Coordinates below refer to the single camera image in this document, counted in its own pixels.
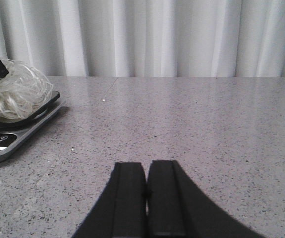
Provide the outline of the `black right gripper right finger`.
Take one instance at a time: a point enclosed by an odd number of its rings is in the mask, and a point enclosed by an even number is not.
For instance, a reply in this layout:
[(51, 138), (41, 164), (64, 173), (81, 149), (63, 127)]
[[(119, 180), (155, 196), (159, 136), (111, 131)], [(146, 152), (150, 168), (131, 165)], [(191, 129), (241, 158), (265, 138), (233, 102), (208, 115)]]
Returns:
[(148, 174), (151, 238), (260, 238), (210, 200), (176, 160), (154, 160)]

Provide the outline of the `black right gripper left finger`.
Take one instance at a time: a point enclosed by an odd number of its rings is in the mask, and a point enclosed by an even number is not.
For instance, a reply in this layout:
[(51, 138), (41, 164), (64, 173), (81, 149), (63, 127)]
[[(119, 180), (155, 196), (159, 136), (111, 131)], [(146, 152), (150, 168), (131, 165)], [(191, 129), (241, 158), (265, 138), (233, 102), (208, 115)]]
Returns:
[(146, 179), (138, 162), (117, 162), (74, 238), (145, 238)]

